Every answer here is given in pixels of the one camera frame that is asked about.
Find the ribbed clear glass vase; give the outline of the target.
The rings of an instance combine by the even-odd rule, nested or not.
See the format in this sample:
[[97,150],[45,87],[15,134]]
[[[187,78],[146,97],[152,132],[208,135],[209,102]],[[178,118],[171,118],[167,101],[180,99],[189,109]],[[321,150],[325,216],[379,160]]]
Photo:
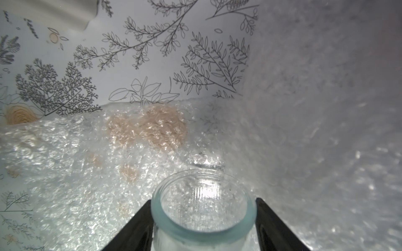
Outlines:
[[163,180],[152,195],[155,251],[244,251],[257,208],[245,186],[213,169]]

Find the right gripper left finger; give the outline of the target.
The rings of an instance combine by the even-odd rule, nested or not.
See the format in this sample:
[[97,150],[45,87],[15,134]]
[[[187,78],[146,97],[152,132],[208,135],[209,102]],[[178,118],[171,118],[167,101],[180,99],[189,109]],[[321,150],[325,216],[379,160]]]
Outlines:
[[102,251],[151,251],[153,227],[148,200]]

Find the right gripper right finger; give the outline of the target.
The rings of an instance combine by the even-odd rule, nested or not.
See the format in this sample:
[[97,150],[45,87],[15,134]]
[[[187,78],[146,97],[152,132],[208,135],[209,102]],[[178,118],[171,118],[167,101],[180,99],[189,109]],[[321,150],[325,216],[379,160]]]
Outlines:
[[311,251],[263,199],[255,201],[255,227],[261,251]]

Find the white ribbed ceramic vase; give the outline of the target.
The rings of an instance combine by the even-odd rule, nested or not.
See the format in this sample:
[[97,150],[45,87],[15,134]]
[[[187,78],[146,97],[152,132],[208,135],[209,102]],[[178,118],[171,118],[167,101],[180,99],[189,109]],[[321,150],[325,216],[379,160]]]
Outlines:
[[1,10],[56,29],[84,31],[97,15],[96,0],[4,0]]

